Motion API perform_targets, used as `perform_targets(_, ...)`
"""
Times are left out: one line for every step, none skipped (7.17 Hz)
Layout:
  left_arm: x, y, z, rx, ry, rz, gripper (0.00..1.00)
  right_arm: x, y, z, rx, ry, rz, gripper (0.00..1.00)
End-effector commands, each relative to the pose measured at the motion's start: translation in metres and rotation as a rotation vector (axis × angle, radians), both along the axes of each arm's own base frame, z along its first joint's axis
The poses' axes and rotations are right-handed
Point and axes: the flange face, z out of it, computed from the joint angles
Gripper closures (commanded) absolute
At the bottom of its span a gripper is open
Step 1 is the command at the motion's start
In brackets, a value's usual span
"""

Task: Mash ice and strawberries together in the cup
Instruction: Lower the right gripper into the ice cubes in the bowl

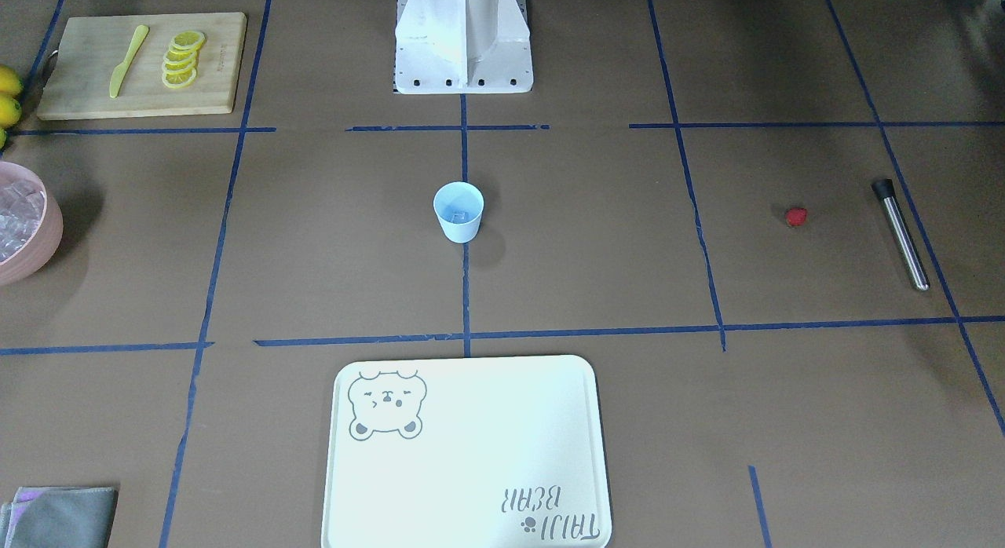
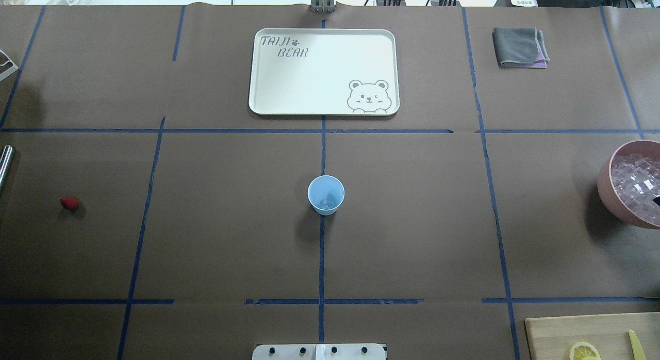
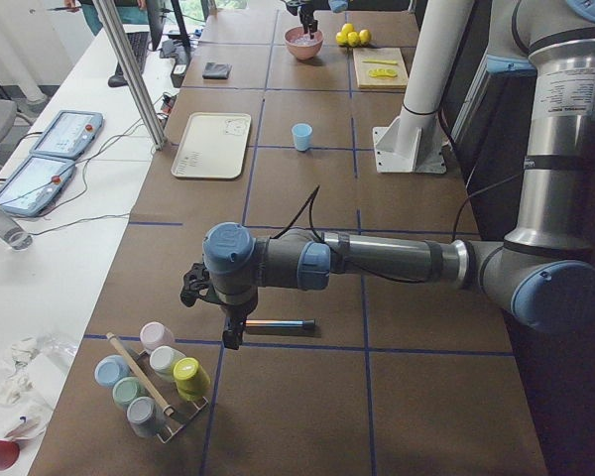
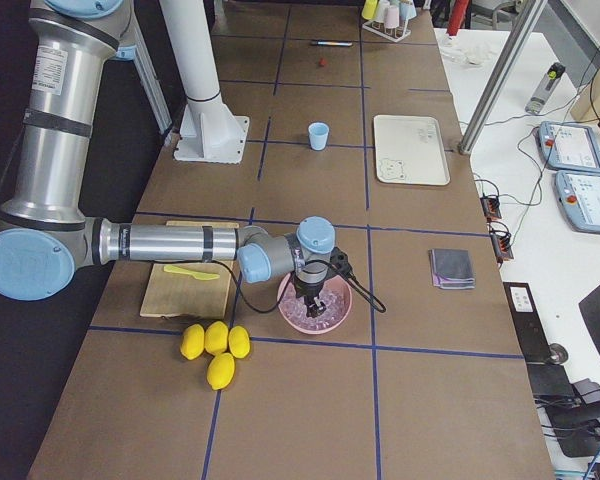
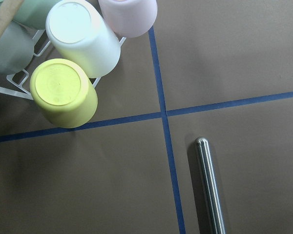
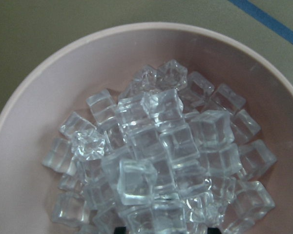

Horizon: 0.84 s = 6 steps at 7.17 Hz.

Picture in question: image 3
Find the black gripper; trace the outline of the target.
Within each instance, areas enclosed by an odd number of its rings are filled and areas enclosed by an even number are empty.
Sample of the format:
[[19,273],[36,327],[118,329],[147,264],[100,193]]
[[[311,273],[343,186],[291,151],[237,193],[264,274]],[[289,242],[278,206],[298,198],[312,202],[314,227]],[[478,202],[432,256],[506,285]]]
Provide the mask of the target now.
[[225,348],[236,350],[243,342],[243,334],[246,329],[247,317],[255,311],[258,305],[258,293],[245,302],[239,304],[223,304],[220,308],[226,316],[226,322],[222,332],[222,342]]
[[303,26],[303,33],[313,39],[318,30],[318,22],[314,20],[314,4],[310,0],[299,1],[299,18]]

